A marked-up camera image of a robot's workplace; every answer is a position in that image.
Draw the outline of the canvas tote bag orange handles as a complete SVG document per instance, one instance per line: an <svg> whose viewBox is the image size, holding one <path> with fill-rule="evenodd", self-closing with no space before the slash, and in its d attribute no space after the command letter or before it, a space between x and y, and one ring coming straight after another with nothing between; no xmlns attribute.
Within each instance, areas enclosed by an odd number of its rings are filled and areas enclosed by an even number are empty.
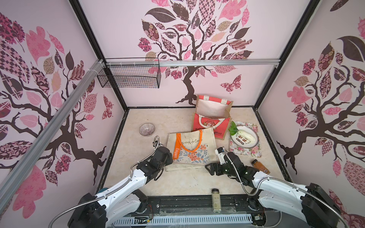
<svg viewBox="0 0 365 228"><path fill-rule="evenodd" d="M166 167L168 172L200 169L218 161L215 153L217 145L212 128L189 133L170 133L167 149L173 156L173 163Z"/></svg>

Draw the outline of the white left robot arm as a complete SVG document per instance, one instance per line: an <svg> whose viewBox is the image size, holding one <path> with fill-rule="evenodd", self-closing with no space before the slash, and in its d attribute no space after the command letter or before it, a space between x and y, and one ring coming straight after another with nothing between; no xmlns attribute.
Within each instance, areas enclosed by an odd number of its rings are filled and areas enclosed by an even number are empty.
<svg viewBox="0 0 365 228"><path fill-rule="evenodd" d="M121 217L136 211L144 212L148 197L139 189L157 180L166 165L173 163L171 152L159 146L151 158L140 162L131 176L96 195L85 194L73 211L69 228L107 228Z"/></svg>

